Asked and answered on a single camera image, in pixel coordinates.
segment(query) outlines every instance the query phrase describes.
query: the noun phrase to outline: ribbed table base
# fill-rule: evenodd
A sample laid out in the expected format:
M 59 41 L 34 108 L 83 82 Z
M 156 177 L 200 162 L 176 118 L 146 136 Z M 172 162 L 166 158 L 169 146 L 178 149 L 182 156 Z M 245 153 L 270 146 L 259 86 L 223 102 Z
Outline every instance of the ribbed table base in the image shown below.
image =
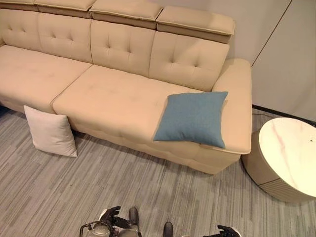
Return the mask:
M 251 153 L 242 156 L 243 165 L 252 180 L 265 192 L 286 202 L 314 200 L 283 181 L 268 165 L 259 148 L 259 131 L 252 134 Z

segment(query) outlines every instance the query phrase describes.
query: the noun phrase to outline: blue pillow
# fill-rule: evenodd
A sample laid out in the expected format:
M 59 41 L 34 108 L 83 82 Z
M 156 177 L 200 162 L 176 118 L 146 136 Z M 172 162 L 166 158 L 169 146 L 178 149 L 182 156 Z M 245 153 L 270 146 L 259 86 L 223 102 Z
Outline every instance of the blue pillow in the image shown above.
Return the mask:
M 227 94 L 203 92 L 169 95 L 154 141 L 191 141 L 225 148 L 221 117 Z

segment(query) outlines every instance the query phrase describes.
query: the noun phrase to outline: throw pillow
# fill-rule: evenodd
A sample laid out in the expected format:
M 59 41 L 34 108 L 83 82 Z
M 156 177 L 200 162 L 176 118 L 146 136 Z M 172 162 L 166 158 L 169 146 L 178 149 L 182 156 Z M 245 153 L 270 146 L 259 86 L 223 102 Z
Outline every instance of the throw pillow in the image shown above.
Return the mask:
M 53 115 L 24 106 L 34 146 L 42 151 L 76 157 L 74 136 L 65 115 Z
M 221 117 L 227 94 L 203 92 L 169 95 L 154 141 L 191 141 L 225 148 Z

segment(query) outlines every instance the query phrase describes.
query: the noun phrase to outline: marble tabletop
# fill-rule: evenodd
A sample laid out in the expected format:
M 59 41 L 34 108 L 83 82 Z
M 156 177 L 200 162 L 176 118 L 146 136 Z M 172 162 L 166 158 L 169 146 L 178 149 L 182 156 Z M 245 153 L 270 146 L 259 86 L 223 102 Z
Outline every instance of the marble tabletop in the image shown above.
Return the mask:
M 316 197 L 316 128 L 293 118 L 275 118 L 261 128 L 259 146 L 282 180 Z

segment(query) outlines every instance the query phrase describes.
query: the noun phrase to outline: baseboard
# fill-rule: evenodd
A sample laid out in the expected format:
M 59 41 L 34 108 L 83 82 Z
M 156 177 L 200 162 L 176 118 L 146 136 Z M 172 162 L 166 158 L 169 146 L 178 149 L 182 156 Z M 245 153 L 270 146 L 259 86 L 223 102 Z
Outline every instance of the baseboard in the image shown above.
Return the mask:
M 279 115 L 279 116 L 282 116 L 282 117 L 298 119 L 298 120 L 301 120 L 301 121 L 303 121 L 305 123 L 310 124 L 313 127 L 316 127 L 316 121 L 311 121 L 311 120 L 308 120 L 306 118 L 301 118 L 301 117 L 297 117 L 297 116 L 294 116 L 294 115 L 283 113 L 283 112 L 280 112 L 280 111 L 277 111 L 277 110 L 268 109 L 268 108 L 265 108 L 265 107 L 261 107 L 259 105 L 252 105 L 252 108 L 253 109 L 257 109 L 257 110 L 261 110 L 261 111 L 264 111 L 264 112 L 268 112 L 270 114 Z

